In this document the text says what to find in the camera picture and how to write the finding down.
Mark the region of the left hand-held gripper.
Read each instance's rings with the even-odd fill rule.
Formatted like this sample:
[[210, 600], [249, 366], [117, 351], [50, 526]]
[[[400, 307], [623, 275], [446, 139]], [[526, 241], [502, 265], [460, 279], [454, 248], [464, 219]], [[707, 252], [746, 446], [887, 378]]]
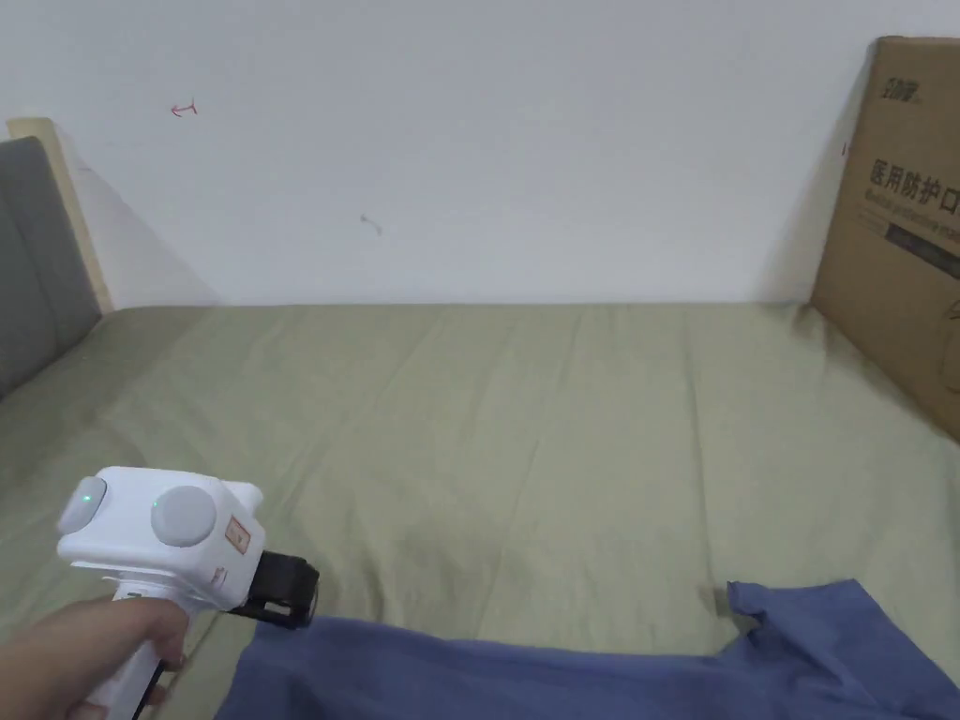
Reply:
[[310, 625], [319, 575], [270, 551], [260, 488], [193, 472], [113, 466], [84, 477], [57, 523], [59, 558], [102, 575], [117, 601], [159, 598], [190, 619], [226, 612]]

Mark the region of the person's left hand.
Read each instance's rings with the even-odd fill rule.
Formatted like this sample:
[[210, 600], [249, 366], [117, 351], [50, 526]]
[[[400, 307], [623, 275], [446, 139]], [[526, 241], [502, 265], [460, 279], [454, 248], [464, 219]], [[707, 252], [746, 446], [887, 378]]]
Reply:
[[159, 598], [81, 601], [56, 610], [1, 646], [4, 719], [103, 719], [88, 703], [143, 644], [182, 666], [188, 615]]

